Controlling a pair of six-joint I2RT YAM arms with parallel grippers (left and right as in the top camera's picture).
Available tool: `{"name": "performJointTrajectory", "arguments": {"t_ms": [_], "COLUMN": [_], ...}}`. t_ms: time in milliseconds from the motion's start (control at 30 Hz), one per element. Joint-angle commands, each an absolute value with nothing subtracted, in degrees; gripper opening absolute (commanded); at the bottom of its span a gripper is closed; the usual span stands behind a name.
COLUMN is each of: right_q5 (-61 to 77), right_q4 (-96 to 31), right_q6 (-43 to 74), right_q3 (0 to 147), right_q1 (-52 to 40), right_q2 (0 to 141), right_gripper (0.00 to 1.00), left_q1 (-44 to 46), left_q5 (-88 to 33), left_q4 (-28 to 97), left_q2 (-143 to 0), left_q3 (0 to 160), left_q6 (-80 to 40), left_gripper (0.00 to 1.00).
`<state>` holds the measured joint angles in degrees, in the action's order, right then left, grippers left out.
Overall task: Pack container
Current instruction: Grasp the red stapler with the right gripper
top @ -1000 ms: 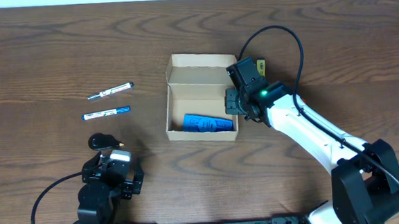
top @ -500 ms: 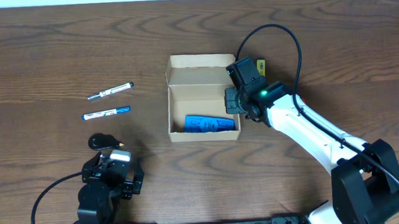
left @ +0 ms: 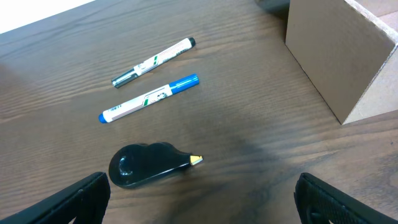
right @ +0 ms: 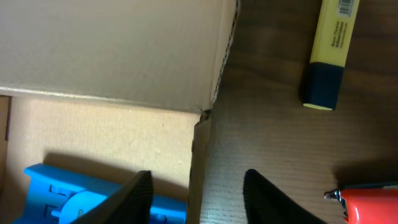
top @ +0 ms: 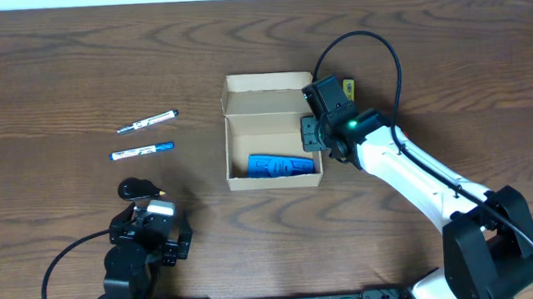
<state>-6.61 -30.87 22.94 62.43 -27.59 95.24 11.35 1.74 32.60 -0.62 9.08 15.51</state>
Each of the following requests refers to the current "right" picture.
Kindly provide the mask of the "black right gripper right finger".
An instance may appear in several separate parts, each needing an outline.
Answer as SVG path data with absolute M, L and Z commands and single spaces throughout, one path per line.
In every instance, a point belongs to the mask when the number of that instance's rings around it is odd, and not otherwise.
M 324 223 L 295 203 L 255 169 L 249 169 L 245 173 L 243 197 L 248 224 Z

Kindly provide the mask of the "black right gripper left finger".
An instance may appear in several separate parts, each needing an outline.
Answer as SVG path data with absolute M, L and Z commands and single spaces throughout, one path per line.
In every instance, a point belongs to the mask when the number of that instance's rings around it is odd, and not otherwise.
M 73 224 L 148 224 L 153 197 L 152 173 L 142 170 Z

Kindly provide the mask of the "red handled pliers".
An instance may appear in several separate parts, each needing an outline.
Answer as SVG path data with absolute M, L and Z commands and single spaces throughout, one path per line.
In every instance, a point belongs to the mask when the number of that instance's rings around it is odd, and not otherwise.
M 397 186 L 354 187 L 324 193 L 345 209 L 347 224 L 397 224 Z

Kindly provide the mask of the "yellow highlighter pen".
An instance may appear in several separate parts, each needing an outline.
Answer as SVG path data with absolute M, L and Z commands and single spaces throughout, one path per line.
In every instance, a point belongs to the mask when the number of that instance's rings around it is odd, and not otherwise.
M 310 57 L 302 104 L 336 108 L 359 0 L 323 0 Z

